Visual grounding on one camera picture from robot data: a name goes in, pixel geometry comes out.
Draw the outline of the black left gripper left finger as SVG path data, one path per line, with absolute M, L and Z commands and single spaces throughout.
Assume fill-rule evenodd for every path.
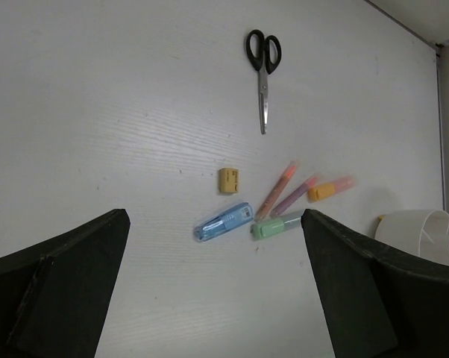
M 93 357 L 131 222 L 114 209 L 0 257 L 0 357 Z

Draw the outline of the purple highlighter pen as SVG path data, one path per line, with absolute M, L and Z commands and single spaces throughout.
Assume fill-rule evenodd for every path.
M 272 218 L 282 215 L 287 209 L 289 209 L 300 197 L 308 192 L 308 190 L 314 186 L 319 179 L 318 174 L 313 174 L 308 177 L 299 187 L 297 187 L 291 194 L 285 197 L 272 211 L 270 216 Z

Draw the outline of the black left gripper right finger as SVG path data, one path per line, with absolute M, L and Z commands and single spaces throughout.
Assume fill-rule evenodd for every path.
M 317 210 L 301 226 L 336 357 L 449 357 L 449 266 Z

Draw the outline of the orange highlighter pen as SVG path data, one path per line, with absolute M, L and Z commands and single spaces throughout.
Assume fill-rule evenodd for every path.
M 297 160 L 292 160 L 289 165 L 284 169 L 280 175 L 277 183 L 273 186 L 270 193 L 266 196 L 266 199 L 261 204 L 260 208 L 255 214 L 255 222 L 261 222 L 270 212 L 277 199 L 280 197 L 282 191 L 286 188 L 287 184 L 295 174 L 299 163 Z

